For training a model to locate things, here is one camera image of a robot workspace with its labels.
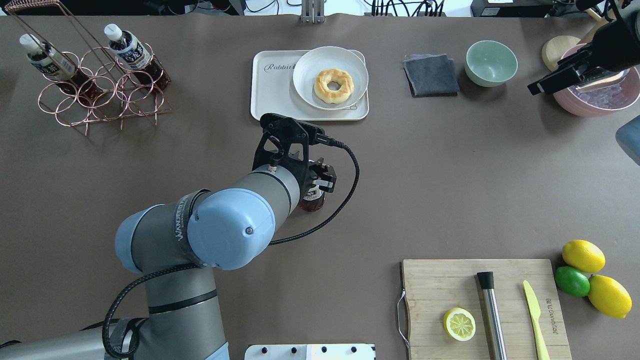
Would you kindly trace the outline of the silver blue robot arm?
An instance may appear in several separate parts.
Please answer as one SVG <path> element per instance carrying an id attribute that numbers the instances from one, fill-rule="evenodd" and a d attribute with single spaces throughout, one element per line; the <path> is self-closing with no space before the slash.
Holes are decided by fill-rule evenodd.
<path id="1" fill-rule="evenodd" d="M 232 187 L 201 189 L 131 215 L 115 248 L 140 278 L 103 322 L 73 335 L 1 349 L 3 360 L 228 360 L 215 268 L 234 271 L 271 243 L 313 187 L 332 192 L 334 169 L 317 161 L 258 164 Z"/>

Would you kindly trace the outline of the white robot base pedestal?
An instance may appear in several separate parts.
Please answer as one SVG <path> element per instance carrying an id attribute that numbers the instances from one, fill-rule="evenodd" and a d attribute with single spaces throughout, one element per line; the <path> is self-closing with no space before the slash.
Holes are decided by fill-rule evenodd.
<path id="1" fill-rule="evenodd" d="M 374 344 L 307 343 L 254 344 L 247 347 L 245 360 L 375 360 Z"/>

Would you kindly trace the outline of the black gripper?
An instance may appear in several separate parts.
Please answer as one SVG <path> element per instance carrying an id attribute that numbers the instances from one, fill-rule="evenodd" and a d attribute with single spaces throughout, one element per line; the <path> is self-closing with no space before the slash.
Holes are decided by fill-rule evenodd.
<path id="1" fill-rule="evenodd" d="M 307 169 L 307 194 L 315 188 L 327 193 L 334 192 L 338 176 L 333 166 L 326 164 L 324 159 L 317 159 L 316 161 L 308 160 Z"/>

